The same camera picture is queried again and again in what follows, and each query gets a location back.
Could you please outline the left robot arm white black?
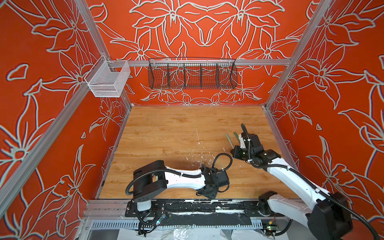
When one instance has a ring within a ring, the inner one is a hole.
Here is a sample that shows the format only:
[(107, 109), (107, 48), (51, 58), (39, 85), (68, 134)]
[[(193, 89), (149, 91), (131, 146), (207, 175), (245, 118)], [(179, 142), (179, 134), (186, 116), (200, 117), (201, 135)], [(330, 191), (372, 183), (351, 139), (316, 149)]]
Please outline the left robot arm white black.
[(230, 180), (222, 169), (202, 165), (197, 170), (178, 170), (167, 167), (162, 160), (134, 171), (134, 179), (126, 187), (126, 195), (133, 197), (139, 212), (148, 211), (151, 201), (167, 189), (192, 189), (197, 196), (215, 199), (221, 188), (229, 189)]

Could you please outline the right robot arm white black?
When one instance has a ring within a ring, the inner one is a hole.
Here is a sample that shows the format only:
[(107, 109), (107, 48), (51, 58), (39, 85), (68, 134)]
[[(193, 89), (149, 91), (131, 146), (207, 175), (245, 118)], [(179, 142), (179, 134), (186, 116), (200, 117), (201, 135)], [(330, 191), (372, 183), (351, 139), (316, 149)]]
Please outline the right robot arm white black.
[(265, 150), (255, 134), (237, 136), (233, 158), (243, 160), (254, 168), (263, 169), (278, 178), (301, 200), (299, 204), (277, 192), (259, 196), (258, 211), (263, 216), (282, 214), (307, 227), (318, 240), (339, 240), (353, 230), (347, 199), (340, 193), (330, 193), (291, 167), (273, 150)]

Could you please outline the green pen body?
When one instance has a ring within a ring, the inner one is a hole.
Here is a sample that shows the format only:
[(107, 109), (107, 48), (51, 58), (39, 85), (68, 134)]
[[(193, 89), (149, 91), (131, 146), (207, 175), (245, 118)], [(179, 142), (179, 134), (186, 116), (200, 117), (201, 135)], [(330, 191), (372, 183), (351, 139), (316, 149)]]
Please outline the green pen body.
[(234, 135), (235, 135), (237, 141), (240, 143), (239, 135), (236, 132), (234, 132)]

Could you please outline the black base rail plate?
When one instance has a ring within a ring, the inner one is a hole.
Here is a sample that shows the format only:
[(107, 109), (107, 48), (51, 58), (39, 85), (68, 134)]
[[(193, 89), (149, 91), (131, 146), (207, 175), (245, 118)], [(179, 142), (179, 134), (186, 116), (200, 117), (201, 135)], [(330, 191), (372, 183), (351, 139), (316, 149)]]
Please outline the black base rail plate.
[(168, 214), (244, 214), (246, 217), (263, 217), (258, 200), (240, 199), (154, 199), (152, 208)]

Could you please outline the clear mesh bin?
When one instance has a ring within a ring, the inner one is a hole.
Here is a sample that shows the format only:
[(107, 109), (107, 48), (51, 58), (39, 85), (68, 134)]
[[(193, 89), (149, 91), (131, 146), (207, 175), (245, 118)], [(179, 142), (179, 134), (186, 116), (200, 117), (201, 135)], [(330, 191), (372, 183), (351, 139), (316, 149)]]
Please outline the clear mesh bin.
[(85, 82), (97, 98), (118, 98), (130, 75), (128, 61), (108, 61), (101, 55), (85, 76)]

